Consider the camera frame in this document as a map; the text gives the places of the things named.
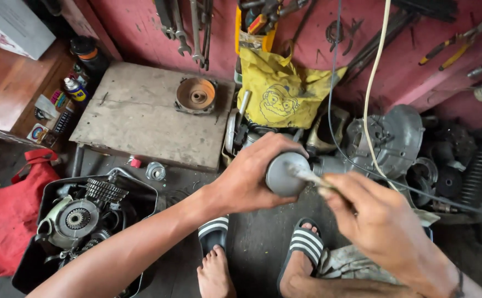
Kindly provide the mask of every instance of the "toe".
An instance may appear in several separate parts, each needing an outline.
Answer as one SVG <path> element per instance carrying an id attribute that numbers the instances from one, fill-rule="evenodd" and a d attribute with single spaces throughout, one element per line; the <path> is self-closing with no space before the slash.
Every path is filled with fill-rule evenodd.
<path id="1" fill-rule="evenodd" d="M 218 257 L 221 257 L 221 258 L 225 257 L 224 250 L 220 245 L 215 244 L 215 246 L 213 247 L 213 251 L 215 251 Z"/>

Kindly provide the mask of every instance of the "black and white striped sandal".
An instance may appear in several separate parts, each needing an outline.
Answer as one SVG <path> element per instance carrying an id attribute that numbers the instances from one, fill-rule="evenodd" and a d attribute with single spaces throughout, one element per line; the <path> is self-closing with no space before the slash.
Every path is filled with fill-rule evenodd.
<path id="1" fill-rule="evenodd" d="M 313 233 L 310 228 L 302 227 L 305 223 L 310 223 L 313 227 L 316 227 L 317 233 Z M 321 235 L 320 227 L 318 227 L 314 220 L 307 217 L 298 220 L 294 227 L 294 231 L 292 232 L 287 258 L 285 259 L 281 272 L 277 278 L 277 292 L 280 295 L 279 283 L 281 282 L 281 278 L 283 277 L 283 273 L 285 272 L 285 268 L 287 268 L 287 264 L 289 263 L 293 251 L 298 250 L 304 253 L 309 260 L 311 260 L 313 271 L 316 269 L 322 250 L 324 249 L 324 241 L 322 241 Z"/>
<path id="2" fill-rule="evenodd" d="M 198 241 L 201 243 L 202 256 L 205 257 L 218 244 L 226 252 L 226 234 L 228 233 L 228 215 L 210 220 L 198 228 Z"/>

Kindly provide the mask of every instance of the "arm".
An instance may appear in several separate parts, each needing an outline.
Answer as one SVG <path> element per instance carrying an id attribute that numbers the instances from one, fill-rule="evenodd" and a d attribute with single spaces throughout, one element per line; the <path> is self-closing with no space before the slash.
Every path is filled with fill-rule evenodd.
<path id="1" fill-rule="evenodd" d="M 365 256 L 425 297 L 454 297 L 458 269 L 426 236 L 403 195 L 355 172 L 326 174 L 324 179 L 345 198 L 319 189 L 339 231 Z M 462 291 L 467 298 L 482 298 L 482 288 L 468 276 L 463 277 Z"/>
<path id="2" fill-rule="evenodd" d="M 28 297 L 118 295 L 139 274 L 202 224 L 222 215 L 292 203 L 264 186 L 270 161 L 280 152 L 303 150 L 268 133 L 242 150 L 224 173 L 182 202 L 115 234 L 71 261 Z"/>

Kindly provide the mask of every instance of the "dark concrete floor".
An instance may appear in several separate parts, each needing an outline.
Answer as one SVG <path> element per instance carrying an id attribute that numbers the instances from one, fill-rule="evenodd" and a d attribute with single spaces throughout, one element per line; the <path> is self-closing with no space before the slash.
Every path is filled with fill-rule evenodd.
<path id="1" fill-rule="evenodd" d="M 0 140 L 0 187 L 10 184 L 11 176 L 24 164 L 23 152 L 30 149 L 25 145 Z M 62 158 L 64 161 L 73 159 L 66 154 Z M 86 150 L 81 175 L 107 173 L 113 167 L 123 166 L 146 180 L 144 168 L 134 169 L 125 165 L 126 162 L 123 158 Z M 56 170 L 62 177 L 69 177 L 70 163 L 57 166 Z M 212 182 L 217 176 L 167 167 L 164 181 L 147 182 L 159 192 L 177 189 L 192 192 Z M 227 255 L 232 280 L 240 297 L 277 296 L 276 279 L 286 255 L 290 234 L 297 220 L 304 216 L 313 218 L 321 226 L 326 246 L 333 249 L 348 244 L 338 233 L 332 213 L 311 187 L 302 193 L 296 204 L 230 216 Z M 482 239 L 477 243 L 477 229 L 469 226 L 434 228 L 438 245 L 482 285 Z M 201 259 L 198 239 L 193 233 L 157 261 L 155 278 L 139 297 L 199 297 L 195 269 Z M 0 278 L 0 297 L 23 296 L 11 286 L 10 278 Z"/>

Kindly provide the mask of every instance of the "white box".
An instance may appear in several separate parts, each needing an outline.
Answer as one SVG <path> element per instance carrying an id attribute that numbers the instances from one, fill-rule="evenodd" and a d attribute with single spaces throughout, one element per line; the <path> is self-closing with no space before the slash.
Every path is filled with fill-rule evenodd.
<path id="1" fill-rule="evenodd" d="M 38 60 L 54 40 L 22 0 L 0 0 L 0 48 Z"/>

